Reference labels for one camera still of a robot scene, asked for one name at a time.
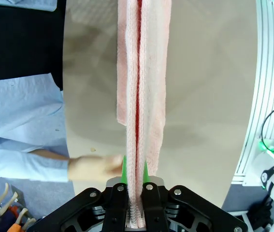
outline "white slatted panel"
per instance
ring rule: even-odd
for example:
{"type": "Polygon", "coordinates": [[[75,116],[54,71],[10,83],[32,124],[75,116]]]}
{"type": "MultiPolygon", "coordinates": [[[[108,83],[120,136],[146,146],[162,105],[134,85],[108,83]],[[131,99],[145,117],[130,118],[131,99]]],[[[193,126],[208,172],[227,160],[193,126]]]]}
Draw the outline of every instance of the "white slatted panel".
{"type": "MultiPolygon", "coordinates": [[[[274,3],[257,0],[258,59],[252,110],[245,142],[238,163],[234,181],[245,172],[255,155],[256,138],[260,138],[261,125],[274,109],[274,3]]],[[[274,114],[267,121],[263,131],[266,139],[274,140],[274,114]]]]}

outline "blurred hand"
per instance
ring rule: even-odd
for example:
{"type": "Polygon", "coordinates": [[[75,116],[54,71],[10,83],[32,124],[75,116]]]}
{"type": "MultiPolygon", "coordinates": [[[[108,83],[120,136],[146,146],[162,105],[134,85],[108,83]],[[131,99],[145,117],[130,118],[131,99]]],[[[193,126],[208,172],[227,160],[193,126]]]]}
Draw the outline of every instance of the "blurred hand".
{"type": "Polygon", "coordinates": [[[81,156],[70,159],[68,164],[69,180],[107,181],[122,175],[123,156],[81,156]]]}

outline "beige table surface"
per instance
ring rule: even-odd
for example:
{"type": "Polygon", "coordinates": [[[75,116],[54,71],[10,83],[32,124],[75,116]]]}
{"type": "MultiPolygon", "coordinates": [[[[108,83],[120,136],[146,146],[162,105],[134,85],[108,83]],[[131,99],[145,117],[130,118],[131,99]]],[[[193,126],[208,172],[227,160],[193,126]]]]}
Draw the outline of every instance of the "beige table surface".
{"type": "MultiPolygon", "coordinates": [[[[125,127],[116,121],[117,1],[68,0],[67,8],[70,156],[125,154],[125,127]]],[[[222,206],[245,138],[256,59],[255,1],[173,0],[157,173],[167,188],[185,185],[222,206]]],[[[73,185],[76,194],[104,189],[104,183],[73,185]]]]}

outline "bolt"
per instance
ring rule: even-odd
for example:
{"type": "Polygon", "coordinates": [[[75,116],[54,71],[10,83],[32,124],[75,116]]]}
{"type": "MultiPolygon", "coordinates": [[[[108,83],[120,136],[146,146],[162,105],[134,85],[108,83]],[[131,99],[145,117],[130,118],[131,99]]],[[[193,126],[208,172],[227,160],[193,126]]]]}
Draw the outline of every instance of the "bolt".
{"type": "Polygon", "coordinates": [[[96,197],[97,194],[96,194],[95,192],[91,192],[89,196],[90,196],[90,197],[96,197]]]}
{"type": "Polygon", "coordinates": [[[233,232],[242,232],[242,229],[240,227],[234,228],[233,232]]]}
{"type": "Polygon", "coordinates": [[[146,188],[147,190],[152,190],[152,189],[153,189],[153,185],[147,185],[145,188],[146,188]]]}
{"type": "Polygon", "coordinates": [[[181,193],[182,193],[182,192],[181,192],[181,190],[179,190],[179,189],[176,189],[176,190],[174,191],[174,194],[175,194],[175,195],[181,195],[181,193]]]}
{"type": "Polygon", "coordinates": [[[119,187],[117,187],[117,190],[118,190],[118,191],[123,191],[123,190],[124,190],[124,187],[123,187],[123,186],[119,186],[119,187]]]}

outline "pink towel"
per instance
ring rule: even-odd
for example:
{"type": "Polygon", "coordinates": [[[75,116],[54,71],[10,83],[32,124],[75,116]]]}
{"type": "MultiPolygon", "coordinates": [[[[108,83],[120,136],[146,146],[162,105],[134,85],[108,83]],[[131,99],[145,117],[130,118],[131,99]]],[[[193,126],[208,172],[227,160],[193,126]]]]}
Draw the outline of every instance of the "pink towel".
{"type": "Polygon", "coordinates": [[[138,228],[144,162],[155,175],[165,125],[171,0],[119,0],[118,10],[117,120],[127,124],[130,226],[138,228]]]}

